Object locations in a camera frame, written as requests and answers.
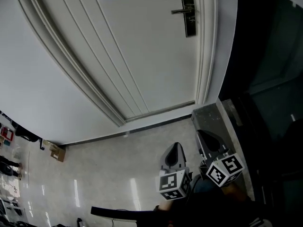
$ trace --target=door handle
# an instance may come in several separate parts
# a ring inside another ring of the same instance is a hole
[[[196,15],[194,0],[182,0],[183,9],[172,10],[171,14],[183,14],[186,37],[196,35]]]

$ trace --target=glossy floor tile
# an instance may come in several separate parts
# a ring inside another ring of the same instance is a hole
[[[112,226],[111,220],[90,214],[92,206],[109,209],[153,210],[161,197],[155,177],[165,149],[180,142],[187,166],[198,173],[200,156],[196,149],[191,119],[66,149],[63,163],[50,157],[39,144],[24,146],[19,181],[19,202],[28,222],[36,226]],[[135,226],[115,221],[115,226]]]

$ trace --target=tiled floor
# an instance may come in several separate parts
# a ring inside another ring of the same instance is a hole
[[[91,206],[153,210],[161,197],[155,190],[159,159],[165,149],[180,142],[187,166],[198,173],[200,156],[190,119],[99,142],[68,147],[64,163],[30,143],[22,153],[20,200],[28,222],[48,227],[59,223],[85,227],[112,226],[111,220],[90,214]],[[115,226],[135,226],[115,221]]]

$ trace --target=white door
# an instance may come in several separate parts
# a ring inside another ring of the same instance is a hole
[[[197,35],[192,37],[186,37],[183,14],[171,14],[183,9],[182,0],[42,1],[86,71],[126,120],[195,103],[202,64],[212,54],[203,47],[201,28],[207,25],[199,20],[207,5],[202,0],[195,1]]]

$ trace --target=white wall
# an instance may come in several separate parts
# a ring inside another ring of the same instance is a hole
[[[217,43],[207,104],[216,102],[225,77],[236,28],[238,0],[218,0]]]
[[[207,103],[216,102],[224,79],[236,8],[237,0],[219,3],[214,81]],[[116,127],[55,64],[32,32],[17,0],[0,0],[0,95],[0,110],[6,115],[40,137],[61,144],[145,127],[190,114],[199,107],[191,105]]]

